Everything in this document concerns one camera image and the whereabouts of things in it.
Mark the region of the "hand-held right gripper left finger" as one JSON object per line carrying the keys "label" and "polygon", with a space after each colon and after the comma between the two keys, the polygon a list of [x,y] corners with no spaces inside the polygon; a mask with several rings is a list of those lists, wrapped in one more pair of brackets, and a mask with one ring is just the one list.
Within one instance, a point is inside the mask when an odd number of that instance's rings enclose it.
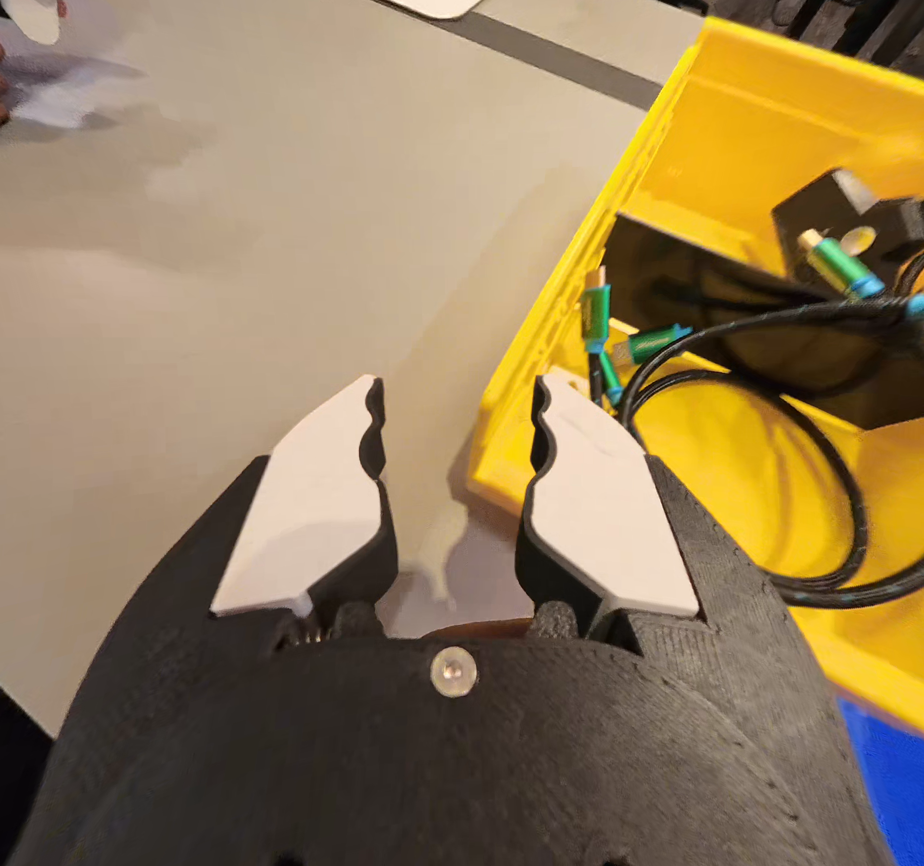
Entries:
{"label": "hand-held right gripper left finger", "polygon": [[332,618],[375,606],[398,575],[385,487],[385,385],[362,375],[275,446],[215,591],[227,617],[288,610]]}

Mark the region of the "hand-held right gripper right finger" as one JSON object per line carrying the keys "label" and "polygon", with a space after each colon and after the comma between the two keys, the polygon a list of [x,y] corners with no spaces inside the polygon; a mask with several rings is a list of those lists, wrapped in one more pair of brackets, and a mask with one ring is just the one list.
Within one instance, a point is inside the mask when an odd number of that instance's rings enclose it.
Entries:
{"label": "hand-held right gripper right finger", "polygon": [[536,609],[695,618],[699,599],[636,439],[558,375],[535,380],[514,570]]}

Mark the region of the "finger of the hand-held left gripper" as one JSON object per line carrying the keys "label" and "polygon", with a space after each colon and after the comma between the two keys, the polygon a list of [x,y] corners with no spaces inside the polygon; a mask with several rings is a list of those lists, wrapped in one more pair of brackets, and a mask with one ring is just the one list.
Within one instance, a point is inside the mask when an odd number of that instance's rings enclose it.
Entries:
{"label": "finger of the hand-held left gripper", "polygon": [[1,0],[1,5],[6,16],[31,41],[53,45],[59,40],[58,0]]}

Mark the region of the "blue plastic bin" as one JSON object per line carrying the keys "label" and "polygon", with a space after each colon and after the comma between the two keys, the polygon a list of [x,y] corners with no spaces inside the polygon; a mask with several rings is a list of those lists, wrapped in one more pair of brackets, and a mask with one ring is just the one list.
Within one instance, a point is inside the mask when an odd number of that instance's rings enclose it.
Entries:
{"label": "blue plastic bin", "polygon": [[872,810],[898,865],[923,863],[923,738],[840,696]]}

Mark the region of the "yellow plastic bin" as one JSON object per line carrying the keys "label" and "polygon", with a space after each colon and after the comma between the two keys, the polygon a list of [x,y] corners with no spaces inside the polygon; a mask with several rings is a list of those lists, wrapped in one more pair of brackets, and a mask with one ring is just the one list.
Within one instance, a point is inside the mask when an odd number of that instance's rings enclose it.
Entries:
{"label": "yellow plastic bin", "polygon": [[[533,476],[536,375],[583,373],[579,295],[615,225],[642,224],[784,274],[770,211],[831,167],[889,197],[922,195],[922,82],[721,20],[707,20],[548,277],[479,406],[468,489],[517,515]],[[861,428],[793,404],[845,457],[871,512],[860,583],[922,556],[922,418]],[[770,571],[822,573],[843,560],[849,510],[806,435],[744,391],[696,384],[658,395],[639,430],[745,552]],[[795,619],[847,693],[922,732],[922,593]]]}

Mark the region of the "black divider in yellow bin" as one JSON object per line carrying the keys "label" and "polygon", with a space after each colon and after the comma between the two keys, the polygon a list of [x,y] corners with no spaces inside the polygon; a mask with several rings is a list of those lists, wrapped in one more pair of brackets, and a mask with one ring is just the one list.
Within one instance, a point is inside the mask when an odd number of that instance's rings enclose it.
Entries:
{"label": "black divider in yellow bin", "polygon": [[[603,254],[611,314],[640,330],[694,331],[842,297],[822,280],[779,278],[618,218]],[[750,384],[808,403],[863,430],[923,416],[922,324],[754,329],[692,352]]]}

